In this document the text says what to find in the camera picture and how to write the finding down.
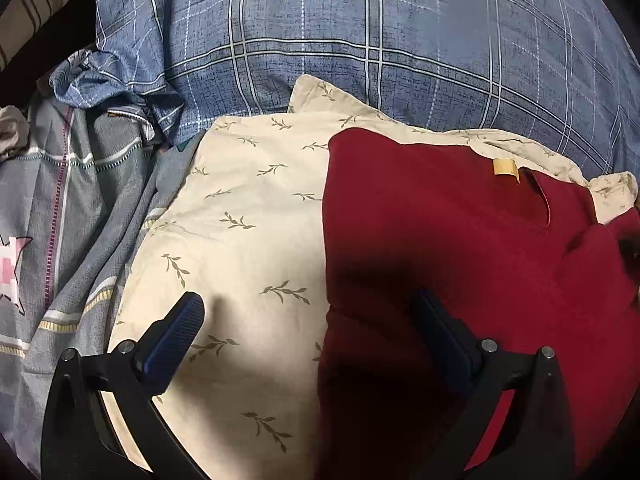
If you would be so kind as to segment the dark red garment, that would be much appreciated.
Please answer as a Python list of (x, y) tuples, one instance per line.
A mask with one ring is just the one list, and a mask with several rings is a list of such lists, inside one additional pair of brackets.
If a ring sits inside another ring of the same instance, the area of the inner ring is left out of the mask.
[[(583, 186), (528, 169), (499, 176), (465, 146), (351, 128), (329, 148), (317, 477), (437, 479), (427, 456), (464, 400), (440, 386), (422, 290), (506, 351), (555, 351), (572, 479), (583, 474), (638, 396), (638, 211), (600, 222)], [(471, 466), (489, 456), (512, 396), (500, 398)]]

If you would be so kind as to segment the grey star-print bedsheet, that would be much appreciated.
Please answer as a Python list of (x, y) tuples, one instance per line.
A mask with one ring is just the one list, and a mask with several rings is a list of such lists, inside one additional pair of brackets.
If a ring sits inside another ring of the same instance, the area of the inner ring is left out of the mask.
[(56, 99), (27, 120), (27, 145), (1, 165), (1, 437), (38, 474), (58, 357), (106, 349), (134, 255), (198, 144)]

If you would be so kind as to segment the cream leaf-print pillow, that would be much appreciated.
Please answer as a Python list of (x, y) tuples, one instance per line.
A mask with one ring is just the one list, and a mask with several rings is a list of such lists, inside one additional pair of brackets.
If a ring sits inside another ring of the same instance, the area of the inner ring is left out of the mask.
[(361, 127), (401, 143), (464, 145), (586, 188), (599, 221), (637, 201), (629, 172), (586, 178), (542, 144), (497, 129), (408, 126), (313, 76), (284, 114), (218, 118), (176, 198), (149, 224), (111, 340), (136, 339), (185, 292), (205, 321), (155, 406), (214, 479), (308, 479), (326, 333), (321, 200), (329, 140)]

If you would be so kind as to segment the grey crumpled cloth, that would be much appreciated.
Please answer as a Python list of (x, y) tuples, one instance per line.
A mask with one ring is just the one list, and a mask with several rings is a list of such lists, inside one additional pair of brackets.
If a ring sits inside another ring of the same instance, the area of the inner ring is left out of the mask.
[(29, 123), (23, 113), (9, 105), (0, 110), (0, 158), (2, 162), (28, 143)]

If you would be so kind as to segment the blue plaid pillow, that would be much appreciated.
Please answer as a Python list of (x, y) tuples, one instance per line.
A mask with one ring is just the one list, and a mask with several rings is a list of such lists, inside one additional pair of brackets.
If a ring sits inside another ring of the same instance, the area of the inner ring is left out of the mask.
[(528, 136), (589, 177), (639, 169), (639, 63), (602, 0), (96, 0), (96, 44), (50, 83), (179, 144), (283, 112), (303, 74), (408, 125)]

